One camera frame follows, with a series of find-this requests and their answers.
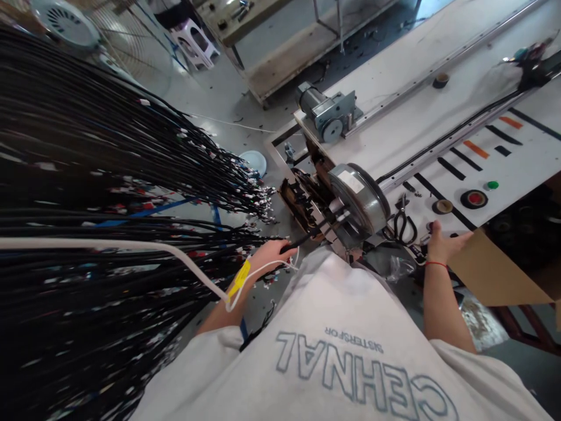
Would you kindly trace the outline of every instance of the person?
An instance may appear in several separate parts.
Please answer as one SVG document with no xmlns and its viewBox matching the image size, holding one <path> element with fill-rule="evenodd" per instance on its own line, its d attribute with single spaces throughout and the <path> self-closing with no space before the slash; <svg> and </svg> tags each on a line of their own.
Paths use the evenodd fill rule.
<svg viewBox="0 0 561 421">
<path fill-rule="evenodd" d="M 251 274 L 231 313 L 220 302 L 148 383 L 138 420 L 551 420 L 506 364 L 476 355 L 446 269 L 471 233 L 433 224 L 424 334 L 384 280 L 325 248 L 307 256 L 269 326 L 243 351 Z M 251 268 L 287 260 L 269 241 Z"/>
</svg>

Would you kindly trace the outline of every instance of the scissors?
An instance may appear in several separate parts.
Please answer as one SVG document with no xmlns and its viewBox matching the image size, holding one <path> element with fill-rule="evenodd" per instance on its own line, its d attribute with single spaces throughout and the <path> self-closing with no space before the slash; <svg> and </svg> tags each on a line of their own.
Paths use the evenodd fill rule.
<svg viewBox="0 0 561 421">
<path fill-rule="evenodd" d="M 401 199 L 399 200 L 399 202 L 396 206 L 397 206 L 397 213 L 393 217 L 393 236 L 394 236 L 394 238 L 392 238 L 392 239 L 389 238 L 387 236 L 387 234 L 385 232 L 383 232 L 385 234 L 384 237 L 386 237 L 386 239 L 388 239 L 388 240 L 393 240 L 396 243 L 401 244 L 402 246 L 410 246 L 417 239 L 417 227 L 413 223 L 413 220 L 411 220 L 411 217 L 407 216 L 406 213 L 405 213 L 405 207 L 407 206 L 407 194 L 406 193 L 404 193 L 403 196 L 401 196 Z M 411 229 L 413 230 L 413 236 L 411 237 L 411 239 L 409 241 L 404 241 L 403 240 L 403 234 L 405 234 L 405 228 L 407 227 L 408 224 L 411 226 Z"/>
</svg>

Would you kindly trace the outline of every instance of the cardboard box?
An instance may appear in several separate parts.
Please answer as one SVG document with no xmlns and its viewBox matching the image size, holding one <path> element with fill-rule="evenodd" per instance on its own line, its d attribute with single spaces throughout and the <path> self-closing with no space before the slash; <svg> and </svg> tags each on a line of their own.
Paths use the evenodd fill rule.
<svg viewBox="0 0 561 421">
<path fill-rule="evenodd" d="M 554 302 L 557 330 L 561 330 L 561 256 L 528 275 L 479 228 L 449 266 L 483 305 Z"/>
</svg>

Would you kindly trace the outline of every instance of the gray motor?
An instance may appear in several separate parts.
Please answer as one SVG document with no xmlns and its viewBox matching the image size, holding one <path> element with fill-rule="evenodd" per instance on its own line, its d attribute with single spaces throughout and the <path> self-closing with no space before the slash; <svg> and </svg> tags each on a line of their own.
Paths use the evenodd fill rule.
<svg viewBox="0 0 561 421">
<path fill-rule="evenodd" d="M 306 113 L 324 142 L 337 141 L 351 130 L 362 111 L 355 105 L 355 91 L 348 95 L 338 93 L 329 98 L 314 85 L 304 82 L 296 90 L 296 102 Z"/>
</svg>

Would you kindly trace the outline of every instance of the black cable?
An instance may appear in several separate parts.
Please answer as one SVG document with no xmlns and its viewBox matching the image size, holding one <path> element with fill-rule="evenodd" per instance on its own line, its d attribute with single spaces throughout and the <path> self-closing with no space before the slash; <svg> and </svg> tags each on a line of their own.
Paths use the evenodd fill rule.
<svg viewBox="0 0 561 421">
<path fill-rule="evenodd" d="M 4 26 L 0 77 L 0 236 L 171 244 L 222 290 L 269 239 L 247 225 L 132 216 L 184 197 L 274 221 L 273 190 L 188 114 Z M 149 247 L 1 250 L 3 414 L 128 417 L 177 334 L 215 300 Z"/>
<path fill-rule="evenodd" d="M 429 146 L 421 149 L 419 152 L 417 152 L 415 155 L 413 155 L 411 158 L 409 158 L 407 161 L 405 161 L 404 163 L 400 164 L 398 167 L 394 168 L 393 170 L 391 170 L 389 173 L 384 174 L 383 176 L 379 177 L 376 180 L 376 183 L 380 184 L 382 181 L 387 180 L 388 178 L 396 175 L 399 171 L 403 170 L 404 168 L 410 166 L 413 162 L 415 162 L 416 160 L 418 160 L 421 156 L 423 156 L 425 153 L 429 152 L 431 149 L 434 149 L 436 146 L 438 146 L 439 144 L 441 144 L 442 142 L 444 142 L 445 140 L 449 139 L 451 136 L 453 136 L 454 134 L 456 134 L 457 132 L 459 132 L 461 129 L 463 129 L 466 126 L 471 126 L 472 122 L 474 120 L 476 120 L 477 118 L 481 117 L 482 115 L 484 115 L 487 112 L 492 111 L 493 109 L 495 109 L 496 107 L 510 101 L 511 99 L 516 98 L 519 95 L 522 95 L 522 91 L 520 90 L 516 90 L 514 92 L 511 92 L 510 94 L 504 96 L 503 98 L 487 105 L 485 108 L 479 110 L 478 112 L 476 112 L 475 114 L 473 114 L 470 118 L 468 118 L 467 120 L 464 120 L 462 123 L 460 123 L 459 125 L 457 125 L 455 128 L 453 128 L 452 130 L 450 130 L 447 134 L 439 137 L 438 139 L 436 139 L 434 142 L 432 142 Z"/>
</svg>

